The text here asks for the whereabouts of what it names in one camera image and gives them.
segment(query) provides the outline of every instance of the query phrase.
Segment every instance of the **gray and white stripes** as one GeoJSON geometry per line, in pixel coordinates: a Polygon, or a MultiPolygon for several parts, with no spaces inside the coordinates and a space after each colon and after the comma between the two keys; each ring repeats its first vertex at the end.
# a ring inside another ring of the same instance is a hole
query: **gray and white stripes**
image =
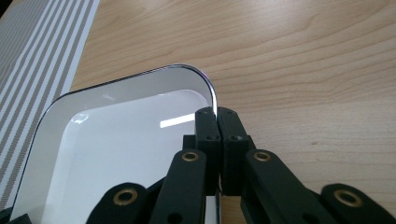
{"type": "Polygon", "coordinates": [[[12,206],[35,127],[68,92],[99,0],[27,0],[0,23],[0,209],[12,206]]]}

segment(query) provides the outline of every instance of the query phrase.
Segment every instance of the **metal grommet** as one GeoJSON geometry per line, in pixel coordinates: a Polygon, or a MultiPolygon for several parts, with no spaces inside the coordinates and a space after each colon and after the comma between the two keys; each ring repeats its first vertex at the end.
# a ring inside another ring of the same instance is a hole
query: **metal grommet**
{"type": "Polygon", "coordinates": [[[346,189],[338,189],[334,192],[334,197],[340,202],[350,207],[361,207],[363,201],[361,197],[352,191],[346,189]]]}
{"type": "Polygon", "coordinates": [[[254,153],[254,159],[258,161],[270,161],[271,155],[266,152],[256,152],[254,153]]]}
{"type": "Polygon", "coordinates": [[[137,191],[135,189],[122,189],[113,197],[113,202],[116,205],[124,206],[133,203],[137,198],[137,191]]]}
{"type": "Polygon", "coordinates": [[[195,152],[186,152],[181,156],[181,158],[183,161],[196,161],[199,159],[199,155],[195,152]]]}

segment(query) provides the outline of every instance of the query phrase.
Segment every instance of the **wooden table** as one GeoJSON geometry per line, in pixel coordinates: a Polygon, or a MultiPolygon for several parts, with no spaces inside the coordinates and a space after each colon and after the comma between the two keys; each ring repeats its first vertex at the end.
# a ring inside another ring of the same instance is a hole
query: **wooden table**
{"type": "MultiPolygon", "coordinates": [[[[395,1],[101,0],[73,90],[170,63],[310,189],[342,182],[396,216],[395,1]]],[[[223,223],[243,223],[222,199],[223,223]]]]}

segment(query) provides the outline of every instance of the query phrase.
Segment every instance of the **white plastic tray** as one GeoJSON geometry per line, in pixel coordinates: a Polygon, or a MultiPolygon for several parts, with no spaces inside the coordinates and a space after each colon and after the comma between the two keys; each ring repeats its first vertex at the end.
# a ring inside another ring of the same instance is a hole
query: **white plastic tray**
{"type": "MultiPolygon", "coordinates": [[[[213,87],[187,65],[66,94],[36,130],[12,219],[27,213],[33,223],[85,223],[110,188],[149,187],[166,175],[205,106],[217,107],[213,87]]],[[[206,207],[206,223],[216,223],[214,197],[206,207]]]]}

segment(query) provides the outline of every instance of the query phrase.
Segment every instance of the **tray rim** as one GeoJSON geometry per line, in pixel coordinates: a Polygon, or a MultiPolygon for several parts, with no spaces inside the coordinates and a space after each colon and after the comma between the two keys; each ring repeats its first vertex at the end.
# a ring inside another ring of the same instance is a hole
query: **tray rim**
{"type": "Polygon", "coordinates": [[[32,152],[32,148],[34,146],[34,142],[35,142],[35,137],[36,137],[37,131],[40,128],[40,125],[41,125],[43,119],[46,117],[46,115],[49,113],[49,111],[51,110],[51,108],[55,104],[57,104],[64,97],[72,95],[72,94],[76,94],[76,93],[83,92],[83,91],[89,91],[91,89],[99,88],[99,87],[106,86],[106,85],[113,84],[113,83],[117,83],[117,82],[121,82],[121,81],[126,80],[126,79],[130,79],[130,78],[134,78],[134,77],[140,77],[140,76],[144,76],[144,75],[147,75],[147,74],[150,74],[150,73],[153,73],[153,72],[158,72],[158,71],[162,71],[162,70],[170,69],[170,68],[184,68],[184,69],[191,70],[192,72],[197,74],[205,82],[206,86],[208,87],[208,89],[210,91],[213,111],[215,113],[215,116],[217,116],[218,104],[217,104],[217,98],[216,98],[215,89],[214,89],[214,86],[213,86],[212,82],[209,80],[209,78],[207,77],[207,75],[204,72],[202,72],[201,70],[199,70],[198,68],[196,68],[196,67],[194,67],[192,65],[188,65],[188,64],[184,64],[184,63],[169,64],[169,65],[166,65],[166,66],[163,66],[163,67],[159,67],[159,68],[155,68],[155,69],[151,69],[151,70],[148,70],[148,71],[145,71],[145,72],[137,73],[137,74],[134,74],[134,75],[129,75],[127,77],[121,77],[121,78],[110,80],[110,81],[107,81],[107,82],[104,82],[104,83],[96,84],[96,85],[93,85],[93,86],[90,86],[90,87],[87,87],[87,88],[83,88],[83,89],[80,89],[80,90],[67,92],[67,93],[61,95],[60,97],[58,97],[56,100],[54,100],[49,105],[49,107],[43,113],[43,115],[41,116],[39,122],[37,123],[37,125],[35,127],[35,133],[34,133],[33,138],[32,138],[32,143],[29,146],[29,151],[28,151],[28,153],[26,155],[26,161],[25,161],[25,164],[23,165],[23,168],[22,168],[21,181],[20,181],[20,183],[19,183],[19,185],[17,187],[16,196],[15,196],[15,199],[13,200],[13,204],[12,204],[11,208],[13,208],[15,206],[15,203],[16,203],[16,201],[18,199],[18,195],[19,195],[19,192],[20,192],[20,189],[21,189],[22,180],[24,178],[25,170],[26,170],[26,167],[27,167],[27,164],[28,164],[31,152],[32,152]]]}

